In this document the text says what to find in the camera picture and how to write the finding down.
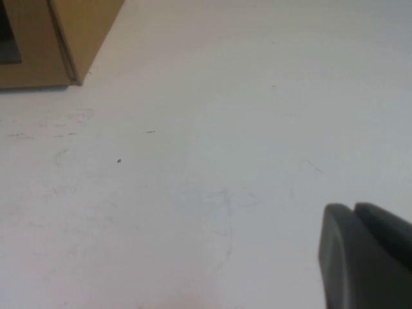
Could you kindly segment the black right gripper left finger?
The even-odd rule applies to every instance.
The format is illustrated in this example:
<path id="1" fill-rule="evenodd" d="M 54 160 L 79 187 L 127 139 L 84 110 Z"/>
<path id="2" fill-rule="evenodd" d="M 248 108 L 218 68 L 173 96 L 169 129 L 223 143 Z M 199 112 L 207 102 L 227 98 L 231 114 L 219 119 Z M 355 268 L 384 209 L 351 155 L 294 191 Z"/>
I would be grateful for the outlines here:
<path id="1" fill-rule="evenodd" d="M 411 308 L 411 271 L 379 245 L 354 209 L 324 208 L 318 259 L 327 308 Z"/>

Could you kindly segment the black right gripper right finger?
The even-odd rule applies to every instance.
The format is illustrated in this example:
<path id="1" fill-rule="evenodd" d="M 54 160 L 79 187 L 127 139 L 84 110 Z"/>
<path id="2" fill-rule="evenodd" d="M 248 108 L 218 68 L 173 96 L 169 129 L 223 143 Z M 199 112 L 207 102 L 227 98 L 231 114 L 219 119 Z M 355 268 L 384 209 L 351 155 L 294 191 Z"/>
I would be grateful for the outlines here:
<path id="1" fill-rule="evenodd" d="M 354 212 L 379 245 L 411 271 L 411 223 L 372 203 L 357 203 Z"/>

